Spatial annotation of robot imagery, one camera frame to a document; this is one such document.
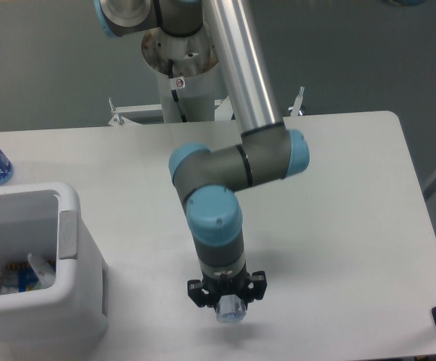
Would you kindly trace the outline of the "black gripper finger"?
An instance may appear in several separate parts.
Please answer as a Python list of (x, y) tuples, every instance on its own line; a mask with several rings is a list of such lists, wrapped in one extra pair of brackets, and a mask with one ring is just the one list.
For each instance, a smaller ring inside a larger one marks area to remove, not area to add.
[(240, 289), (240, 298), (245, 303), (262, 300), (266, 291), (266, 273), (264, 271), (247, 274), (244, 286)]
[(199, 307), (215, 308), (218, 303), (217, 282), (211, 278), (187, 281), (187, 293), (191, 300)]

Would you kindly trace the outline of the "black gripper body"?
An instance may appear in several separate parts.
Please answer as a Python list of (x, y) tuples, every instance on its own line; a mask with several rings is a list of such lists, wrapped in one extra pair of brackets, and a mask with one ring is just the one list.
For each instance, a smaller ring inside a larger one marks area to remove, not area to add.
[(247, 291), (250, 284), (249, 276), (248, 272), (233, 278), (225, 276), (224, 278), (213, 279), (204, 276), (202, 280), (203, 290), (207, 291), (205, 304), (216, 305), (222, 296), (235, 295), (247, 305), (250, 302), (249, 292)]

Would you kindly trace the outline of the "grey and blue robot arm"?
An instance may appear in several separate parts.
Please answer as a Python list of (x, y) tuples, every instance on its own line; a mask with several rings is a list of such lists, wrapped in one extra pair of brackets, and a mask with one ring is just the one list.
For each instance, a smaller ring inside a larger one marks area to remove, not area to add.
[(268, 85), (247, 1), (96, 1), (111, 37), (144, 33), (147, 63), (165, 78), (180, 123), (194, 120), (184, 91), (194, 77), (222, 68), (241, 142), (222, 150), (203, 144), (176, 149), (168, 163), (200, 263), (187, 283), (200, 308), (238, 310), (263, 298), (265, 273), (249, 273), (243, 216), (236, 192), (303, 172), (310, 161), (304, 136), (287, 129)]

